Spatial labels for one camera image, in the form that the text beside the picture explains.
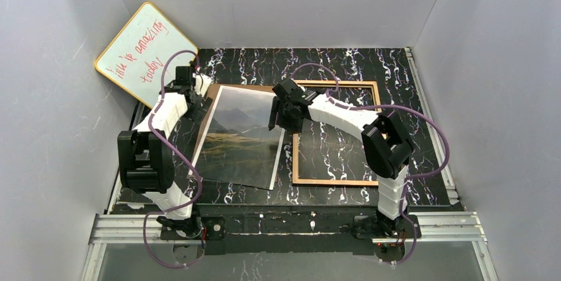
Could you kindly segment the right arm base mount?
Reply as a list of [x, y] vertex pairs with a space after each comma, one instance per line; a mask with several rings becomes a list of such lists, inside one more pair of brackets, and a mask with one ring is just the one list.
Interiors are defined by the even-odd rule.
[[406, 238], [412, 238], [413, 233], [416, 233], [417, 237], [422, 236], [417, 216], [410, 216], [408, 220], [402, 216], [395, 220], [384, 216], [355, 216], [349, 224], [349, 229], [351, 235], [357, 239], [397, 238], [403, 232], [406, 233]]

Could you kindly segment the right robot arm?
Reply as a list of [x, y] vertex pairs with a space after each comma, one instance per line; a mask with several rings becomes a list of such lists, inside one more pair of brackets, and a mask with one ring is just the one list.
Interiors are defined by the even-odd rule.
[[391, 221], [405, 214], [406, 169], [413, 143], [394, 110], [360, 109], [325, 92], [307, 89], [292, 79], [275, 85], [273, 92], [269, 129], [278, 126], [290, 134], [299, 134], [304, 121], [309, 120], [323, 122], [357, 138], [379, 183], [378, 213]]

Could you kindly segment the wooden picture frame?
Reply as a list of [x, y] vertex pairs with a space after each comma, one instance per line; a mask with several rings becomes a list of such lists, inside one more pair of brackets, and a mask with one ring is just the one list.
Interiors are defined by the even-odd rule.
[[[295, 82], [304, 87], [335, 87], [336, 81], [320, 81], [320, 80], [295, 80]], [[380, 104], [380, 96], [376, 81], [339, 81], [339, 87], [369, 89], [372, 93], [374, 104]], [[323, 185], [323, 186], [356, 186], [356, 187], [377, 187], [378, 181], [366, 180], [339, 180], [339, 179], [303, 179], [299, 176], [299, 144], [300, 136], [292, 135], [292, 183], [305, 185]]]

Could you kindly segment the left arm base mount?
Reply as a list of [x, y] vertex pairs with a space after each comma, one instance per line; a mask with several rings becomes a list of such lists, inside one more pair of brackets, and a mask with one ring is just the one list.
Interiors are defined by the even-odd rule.
[[162, 225], [162, 240], [222, 240], [225, 237], [225, 220], [221, 217], [193, 216], [186, 220], [170, 220], [158, 216], [157, 223]]

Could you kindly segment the landscape photo print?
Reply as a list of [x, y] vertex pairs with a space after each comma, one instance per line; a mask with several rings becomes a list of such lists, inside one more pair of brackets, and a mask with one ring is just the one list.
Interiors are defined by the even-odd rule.
[[215, 120], [192, 164], [208, 181], [272, 190], [284, 139], [284, 130], [256, 128], [243, 134], [217, 132]]

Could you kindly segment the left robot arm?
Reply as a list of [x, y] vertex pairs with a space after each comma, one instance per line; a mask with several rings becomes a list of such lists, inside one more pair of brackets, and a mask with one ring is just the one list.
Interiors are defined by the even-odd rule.
[[150, 113], [117, 137], [121, 185], [150, 199], [169, 220], [186, 220], [193, 212], [193, 201], [175, 182], [169, 136], [182, 118], [204, 116], [211, 84], [209, 76], [178, 66], [176, 78], [164, 86]]

